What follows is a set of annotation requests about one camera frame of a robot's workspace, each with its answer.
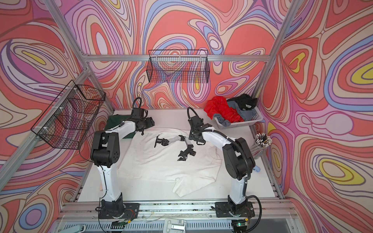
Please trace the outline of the white printed t-shirt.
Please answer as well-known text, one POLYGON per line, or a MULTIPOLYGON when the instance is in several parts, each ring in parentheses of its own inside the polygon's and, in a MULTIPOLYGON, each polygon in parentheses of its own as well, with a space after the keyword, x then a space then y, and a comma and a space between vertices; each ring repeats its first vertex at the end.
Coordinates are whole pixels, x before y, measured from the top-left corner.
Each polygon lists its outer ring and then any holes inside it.
POLYGON ((179 197, 214 183, 221 167, 216 147, 193 142, 196 154, 184 158, 180 152, 185 152, 187 145, 180 140, 182 136, 188 138, 188 132, 173 128, 150 128, 135 133, 118 166, 118 177, 173 183, 172 192, 179 197))

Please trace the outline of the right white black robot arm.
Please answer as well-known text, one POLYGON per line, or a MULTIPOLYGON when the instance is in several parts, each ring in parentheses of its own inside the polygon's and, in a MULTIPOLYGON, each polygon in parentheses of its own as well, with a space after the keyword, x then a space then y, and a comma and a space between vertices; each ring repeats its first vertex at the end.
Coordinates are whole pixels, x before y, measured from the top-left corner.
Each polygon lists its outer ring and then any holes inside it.
POLYGON ((234 139, 217 131, 212 125, 204 124, 199 116, 188 118, 190 124, 189 139, 205 144, 207 142, 220 149, 224 166, 233 179, 226 202, 216 202, 213 209, 217 217, 255 216, 252 202, 246 197, 247 182, 255 167, 255 161, 245 139, 234 139))

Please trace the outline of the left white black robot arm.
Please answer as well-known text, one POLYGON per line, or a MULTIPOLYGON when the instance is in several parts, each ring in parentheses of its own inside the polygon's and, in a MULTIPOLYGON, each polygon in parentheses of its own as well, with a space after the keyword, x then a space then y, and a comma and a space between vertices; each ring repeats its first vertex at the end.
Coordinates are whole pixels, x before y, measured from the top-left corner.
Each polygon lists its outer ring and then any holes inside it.
POLYGON ((91 147, 90 160, 98 168, 104 195, 100 199, 98 216, 100 219, 121 218, 125 213, 122 192, 119 189, 116 163, 120 157, 119 141, 134 132, 155 126, 148 110, 133 108, 130 117, 108 130, 96 131, 91 147))

